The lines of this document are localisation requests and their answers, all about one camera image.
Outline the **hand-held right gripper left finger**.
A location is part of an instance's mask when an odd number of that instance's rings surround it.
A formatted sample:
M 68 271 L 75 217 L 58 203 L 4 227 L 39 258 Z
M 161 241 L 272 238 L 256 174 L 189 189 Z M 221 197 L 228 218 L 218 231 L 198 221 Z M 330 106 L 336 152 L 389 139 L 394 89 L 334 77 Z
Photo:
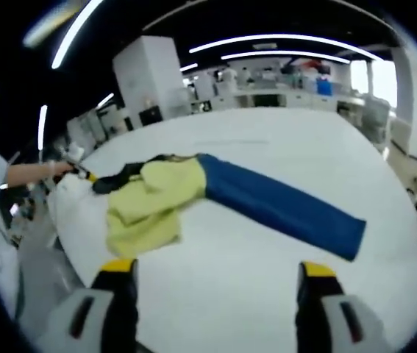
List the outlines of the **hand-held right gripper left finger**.
M 45 352 L 136 352 L 138 261 L 112 260 L 49 315 Z

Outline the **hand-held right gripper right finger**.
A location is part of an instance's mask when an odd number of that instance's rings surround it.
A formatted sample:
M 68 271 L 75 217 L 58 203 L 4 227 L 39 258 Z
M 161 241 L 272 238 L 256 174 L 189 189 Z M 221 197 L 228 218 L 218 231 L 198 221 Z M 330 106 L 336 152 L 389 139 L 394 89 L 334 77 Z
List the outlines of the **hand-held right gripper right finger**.
M 343 290 L 335 272 L 299 264 L 295 318 L 298 352 L 386 352 L 380 318 L 358 296 Z

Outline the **person's left hand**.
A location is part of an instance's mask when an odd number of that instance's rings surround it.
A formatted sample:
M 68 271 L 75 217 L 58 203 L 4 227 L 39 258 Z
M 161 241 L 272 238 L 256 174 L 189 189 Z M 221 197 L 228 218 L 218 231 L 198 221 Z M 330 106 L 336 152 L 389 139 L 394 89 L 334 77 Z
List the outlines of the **person's left hand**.
M 47 166 L 49 167 L 50 177 L 59 177 L 65 173 L 73 171 L 74 167 L 66 161 L 49 161 Z

